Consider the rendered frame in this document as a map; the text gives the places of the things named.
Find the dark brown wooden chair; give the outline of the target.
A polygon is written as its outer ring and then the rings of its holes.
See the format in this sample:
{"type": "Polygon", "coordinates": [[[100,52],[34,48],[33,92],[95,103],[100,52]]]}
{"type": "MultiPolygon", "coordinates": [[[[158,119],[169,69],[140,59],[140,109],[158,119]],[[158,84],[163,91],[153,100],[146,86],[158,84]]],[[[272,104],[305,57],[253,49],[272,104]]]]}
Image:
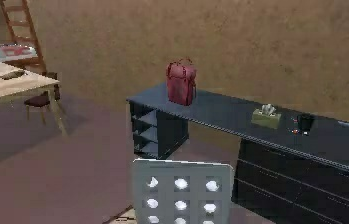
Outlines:
{"type": "MultiPolygon", "coordinates": [[[[56,100],[56,103],[57,103],[59,109],[62,112],[65,112],[65,110],[63,109],[63,107],[59,103],[59,100],[60,100],[60,88],[59,88],[58,84],[56,84],[54,86],[54,93],[55,93],[55,100],[56,100]]],[[[47,110],[50,110],[49,94],[48,94],[47,91],[44,91],[43,93],[41,93],[38,96],[34,96],[34,97],[31,97],[31,98],[25,100],[24,101],[24,105],[26,106],[26,117],[27,117],[27,119],[30,119],[30,108],[31,107],[39,108],[40,109],[40,113],[41,113],[42,123],[46,124],[46,120],[45,120],[45,116],[44,116],[44,112],[43,112],[42,108],[46,107],[47,110]]]]}

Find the brown and tan wallet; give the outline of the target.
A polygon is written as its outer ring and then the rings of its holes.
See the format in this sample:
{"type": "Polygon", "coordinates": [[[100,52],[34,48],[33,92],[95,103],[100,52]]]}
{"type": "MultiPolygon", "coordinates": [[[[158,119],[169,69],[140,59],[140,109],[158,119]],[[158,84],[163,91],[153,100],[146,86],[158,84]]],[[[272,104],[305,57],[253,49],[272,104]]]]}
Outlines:
{"type": "Polygon", "coordinates": [[[24,70],[17,70],[17,71],[11,71],[11,72],[8,72],[6,74],[3,74],[0,76],[0,78],[2,80],[10,80],[10,79],[14,79],[14,78],[19,78],[25,74],[26,74],[26,72],[24,70]]]}

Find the bed with colourful cover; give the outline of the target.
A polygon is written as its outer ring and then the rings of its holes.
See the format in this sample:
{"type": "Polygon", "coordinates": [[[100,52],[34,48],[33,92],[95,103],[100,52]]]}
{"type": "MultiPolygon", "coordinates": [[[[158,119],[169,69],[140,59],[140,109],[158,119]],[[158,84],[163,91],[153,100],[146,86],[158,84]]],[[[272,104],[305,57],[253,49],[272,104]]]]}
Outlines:
{"type": "Polygon", "coordinates": [[[34,47],[23,45],[0,45],[0,62],[36,58],[34,47]]]}

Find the green tissue box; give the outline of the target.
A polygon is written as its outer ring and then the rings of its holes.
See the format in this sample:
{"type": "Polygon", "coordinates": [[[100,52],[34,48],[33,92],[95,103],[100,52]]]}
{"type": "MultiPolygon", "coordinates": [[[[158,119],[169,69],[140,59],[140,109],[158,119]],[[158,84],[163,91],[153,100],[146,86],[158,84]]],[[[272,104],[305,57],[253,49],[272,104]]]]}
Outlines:
{"type": "Polygon", "coordinates": [[[265,104],[260,109],[255,109],[252,113],[251,123],[262,127],[277,129],[282,114],[276,112],[272,104],[265,104]]]}

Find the light wooden table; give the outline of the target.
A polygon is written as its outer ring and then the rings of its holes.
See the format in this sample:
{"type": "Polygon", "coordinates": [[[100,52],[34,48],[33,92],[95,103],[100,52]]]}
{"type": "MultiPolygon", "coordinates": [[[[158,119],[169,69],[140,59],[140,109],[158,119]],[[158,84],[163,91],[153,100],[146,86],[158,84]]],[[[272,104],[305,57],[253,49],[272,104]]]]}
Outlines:
{"type": "Polygon", "coordinates": [[[14,71],[19,71],[19,68],[0,63],[0,103],[8,103],[18,98],[30,98],[47,91],[50,109],[54,114],[56,124],[62,132],[62,135],[66,136],[67,131],[59,112],[54,93],[54,86],[59,84],[59,81],[30,71],[26,71],[23,76],[18,78],[9,80],[1,79],[2,75],[14,71]]]}

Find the brown wooden ladder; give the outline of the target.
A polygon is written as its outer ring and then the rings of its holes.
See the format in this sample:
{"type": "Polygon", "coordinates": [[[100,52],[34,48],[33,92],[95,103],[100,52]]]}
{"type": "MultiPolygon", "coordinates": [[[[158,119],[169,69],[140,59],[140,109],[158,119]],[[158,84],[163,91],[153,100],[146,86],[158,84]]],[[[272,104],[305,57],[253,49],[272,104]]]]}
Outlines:
{"type": "Polygon", "coordinates": [[[14,59],[9,61],[9,64],[23,69],[29,67],[46,72],[46,64],[29,9],[29,0],[0,0],[0,8],[11,41],[16,45],[29,46],[35,49],[34,56],[26,59],[14,59]]]}

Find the black desk with shelves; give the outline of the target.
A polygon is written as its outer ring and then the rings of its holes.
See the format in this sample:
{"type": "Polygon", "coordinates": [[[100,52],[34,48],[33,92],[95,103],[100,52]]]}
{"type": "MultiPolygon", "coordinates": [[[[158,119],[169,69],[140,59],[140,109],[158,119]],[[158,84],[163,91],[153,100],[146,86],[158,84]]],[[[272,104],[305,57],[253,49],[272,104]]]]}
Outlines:
{"type": "Polygon", "coordinates": [[[349,122],[314,116],[291,133],[299,111],[279,108],[277,129],[251,123],[259,103],[199,90],[193,103],[169,101],[159,84],[128,99],[134,152],[166,159],[194,122],[240,137],[232,200],[276,224],[349,224],[349,122]]]}

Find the red backpack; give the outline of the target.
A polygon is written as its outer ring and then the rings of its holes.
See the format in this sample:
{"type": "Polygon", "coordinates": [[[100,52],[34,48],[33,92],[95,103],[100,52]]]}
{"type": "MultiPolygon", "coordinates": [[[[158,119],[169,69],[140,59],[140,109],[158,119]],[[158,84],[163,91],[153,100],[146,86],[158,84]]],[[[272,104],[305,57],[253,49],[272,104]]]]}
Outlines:
{"type": "Polygon", "coordinates": [[[180,59],[168,64],[166,85],[168,99],[176,104],[189,106],[196,97],[197,70],[191,59],[180,59]]]}

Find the black cup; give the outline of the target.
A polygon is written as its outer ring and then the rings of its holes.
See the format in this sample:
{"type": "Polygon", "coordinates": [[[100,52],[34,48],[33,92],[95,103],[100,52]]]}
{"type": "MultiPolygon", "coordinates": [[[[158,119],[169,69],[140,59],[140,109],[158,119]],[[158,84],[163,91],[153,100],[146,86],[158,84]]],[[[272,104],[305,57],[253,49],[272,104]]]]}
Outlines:
{"type": "Polygon", "coordinates": [[[315,118],[310,114],[299,114],[297,116],[297,126],[302,132],[309,132],[312,128],[315,118]]]}

